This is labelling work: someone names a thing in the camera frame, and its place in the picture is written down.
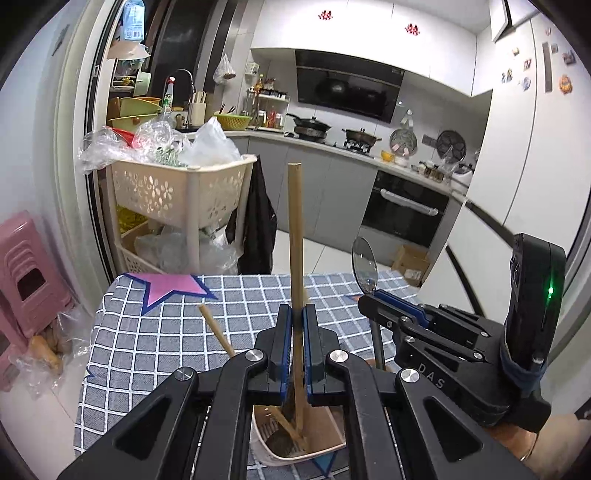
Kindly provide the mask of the person right hand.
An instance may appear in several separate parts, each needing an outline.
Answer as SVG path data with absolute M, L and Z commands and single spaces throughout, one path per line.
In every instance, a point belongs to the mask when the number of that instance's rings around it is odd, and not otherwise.
M 574 413 L 551 416 L 534 434 L 511 424 L 486 431 L 538 479 L 590 478 L 590 401 Z

